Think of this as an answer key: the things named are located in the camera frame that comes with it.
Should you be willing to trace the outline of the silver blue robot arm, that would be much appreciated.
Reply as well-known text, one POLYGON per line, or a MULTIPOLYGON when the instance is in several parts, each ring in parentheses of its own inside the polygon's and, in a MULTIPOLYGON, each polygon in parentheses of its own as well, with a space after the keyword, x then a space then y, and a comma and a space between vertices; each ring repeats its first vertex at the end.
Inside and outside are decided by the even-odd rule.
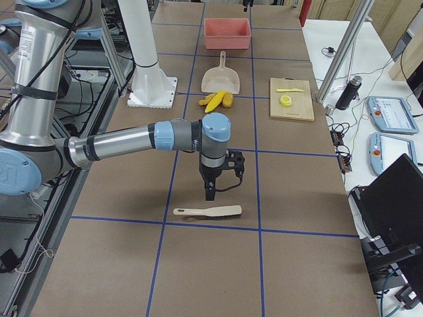
POLYGON ((22 195, 63 172, 128 153, 157 149, 198 152, 206 199, 217 193, 224 170, 243 178, 244 157, 230 151, 231 121, 210 113, 195 122, 183 119, 151 123, 92 135, 54 139, 50 135, 65 43, 71 37, 99 38, 99 1, 17 1, 22 23, 12 99, 1 132, 1 193, 22 195))

